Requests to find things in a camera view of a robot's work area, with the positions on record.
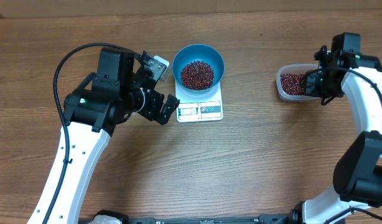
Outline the red beans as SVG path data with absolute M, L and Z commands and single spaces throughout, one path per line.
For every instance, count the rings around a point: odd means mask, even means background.
M 304 95 L 305 88 L 300 86 L 304 74 L 280 74 L 280 83 L 283 91 L 288 95 Z M 215 81 L 213 67 L 207 62 L 196 60 L 187 64 L 180 71 L 180 81 L 190 90 L 207 90 Z

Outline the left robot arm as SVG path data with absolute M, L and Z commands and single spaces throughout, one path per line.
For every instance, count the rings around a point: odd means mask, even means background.
M 164 125 L 180 101 L 155 91 L 170 63 L 160 56 L 99 43 L 100 56 L 92 72 L 67 95 L 58 96 L 58 76 L 64 63 L 86 44 L 69 52 L 54 73 L 53 92 L 62 122 L 57 154 L 29 223 L 77 223 L 86 191 L 114 129 L 133 113 Z

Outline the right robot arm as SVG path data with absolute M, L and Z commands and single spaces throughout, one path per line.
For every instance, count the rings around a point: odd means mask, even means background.
M 345 223 L 355 212 L 382 221 L 369 208 L 382 206 L 382 65 L 378 57 L 363 55 L 359 34 L 344 32 L 314 54 L 318 67 L 308 70 L 298 82 L 296 101 L 320 98 L 327 105 L 347 97 L 356 126 L 356 139 L 337 162 L 331 188 L 316 198 L 301 201 L 287 215 L 271 223 Z

